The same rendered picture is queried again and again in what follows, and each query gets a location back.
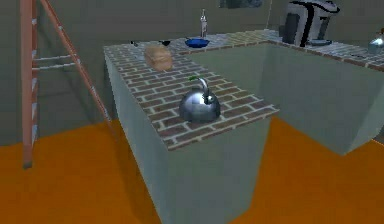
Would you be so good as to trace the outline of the dark framed wall picture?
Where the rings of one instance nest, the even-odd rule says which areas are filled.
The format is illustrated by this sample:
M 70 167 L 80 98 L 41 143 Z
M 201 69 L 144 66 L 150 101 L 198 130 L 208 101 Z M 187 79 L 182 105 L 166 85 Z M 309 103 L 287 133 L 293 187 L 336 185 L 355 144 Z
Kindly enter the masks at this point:
M 220 8 L 238 9 L 238 8 L 258 8 L 261 7 L 264 0 L 219 0 Z

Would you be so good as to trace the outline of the clear glass bottle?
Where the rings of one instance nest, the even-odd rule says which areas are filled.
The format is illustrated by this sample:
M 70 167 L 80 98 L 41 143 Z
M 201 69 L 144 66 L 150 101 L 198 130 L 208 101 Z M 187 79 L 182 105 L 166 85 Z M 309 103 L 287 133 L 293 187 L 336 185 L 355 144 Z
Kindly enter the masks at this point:
M 201 25 L 201 32 L 200 36 L 202 38 L 206 38 L 207 35 L 207 18 L 206 18 L 206 10 L 202 9 L 201 17 L 200 17 L 200 25 Z

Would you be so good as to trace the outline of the brown bread loaf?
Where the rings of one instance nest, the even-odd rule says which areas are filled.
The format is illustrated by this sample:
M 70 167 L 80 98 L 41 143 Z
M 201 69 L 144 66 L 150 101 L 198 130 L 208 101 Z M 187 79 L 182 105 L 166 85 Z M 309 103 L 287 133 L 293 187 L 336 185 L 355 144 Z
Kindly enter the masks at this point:
M 150 45 L 144 50 L 146 63 L 156 71 L 170 70 L 173 66 L 171 52 L 163 45 Z

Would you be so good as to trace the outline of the blue bowl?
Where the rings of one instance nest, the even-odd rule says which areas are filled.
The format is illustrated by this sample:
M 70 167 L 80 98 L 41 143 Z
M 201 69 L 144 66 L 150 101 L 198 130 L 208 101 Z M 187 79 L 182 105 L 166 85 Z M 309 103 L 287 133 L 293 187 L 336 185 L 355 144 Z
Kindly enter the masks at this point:
M 191 48 L 204 48 L 210 43 L 209 40 L 202 38 L 188 38 L 185 44 Z

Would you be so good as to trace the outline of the shiny steel kettle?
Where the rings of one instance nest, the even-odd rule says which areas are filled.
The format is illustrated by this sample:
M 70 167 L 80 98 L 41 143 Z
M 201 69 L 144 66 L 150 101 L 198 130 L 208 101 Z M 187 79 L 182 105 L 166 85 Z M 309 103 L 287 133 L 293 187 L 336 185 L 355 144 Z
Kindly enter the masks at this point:
M 217 120 L 221 115 L 221 105 L 207 81 L 197 76 L 192 76 L 189 80 L 198 80 L 201 87 L 192 88 L 182 97 L 179 116 L 191 123 L 210 123 Z

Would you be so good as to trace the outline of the brick topped grey counter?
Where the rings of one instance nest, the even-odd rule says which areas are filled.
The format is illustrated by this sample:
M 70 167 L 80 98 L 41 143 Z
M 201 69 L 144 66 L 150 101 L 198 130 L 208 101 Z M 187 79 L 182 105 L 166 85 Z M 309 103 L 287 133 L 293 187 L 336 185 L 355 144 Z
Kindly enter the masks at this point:
M 384 224 L 384 53 L 299 48 L 273 30 L 175 39 L 156 71 L 145 44 L 108 46 L 117 116 L 161 224 Z M 204 78 L 210 123 L 179 116 Z

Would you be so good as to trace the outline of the orange wooden ladder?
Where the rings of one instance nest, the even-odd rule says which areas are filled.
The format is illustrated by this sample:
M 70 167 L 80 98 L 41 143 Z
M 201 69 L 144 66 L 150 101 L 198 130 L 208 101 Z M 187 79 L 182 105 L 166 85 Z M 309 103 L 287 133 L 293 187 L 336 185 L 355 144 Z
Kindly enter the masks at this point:
M 37 2 L 43 6 L 54 29 L 68 51 L 67 55 L 38 58 L 38 18 Z M 49 0 L 20 0 L 20 63 L 22 88 L 22 143 L 23 168 L 29 169 L 33 165 L 33 146 L 38 136 L 38 72 L 49 69 L 59 69 L 75 66 L 83 79 L 85 86 L 92 95 L 100 113 L 110 129 L 112 119 L 104 103 L 99 97 L 90 76 L 84 67 L 77 51 L 67 35 L 59 17 Z

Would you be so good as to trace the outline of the black and silver coffee machine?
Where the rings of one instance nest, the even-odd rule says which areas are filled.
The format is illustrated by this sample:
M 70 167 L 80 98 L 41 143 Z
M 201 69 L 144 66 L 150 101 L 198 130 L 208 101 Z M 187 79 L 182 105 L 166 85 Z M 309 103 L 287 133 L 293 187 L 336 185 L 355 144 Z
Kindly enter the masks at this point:
M 304 47 L 324 38 L 330 18 L 340 12 L 332 0 L 292 0 L 287 4 L 282 41 Z

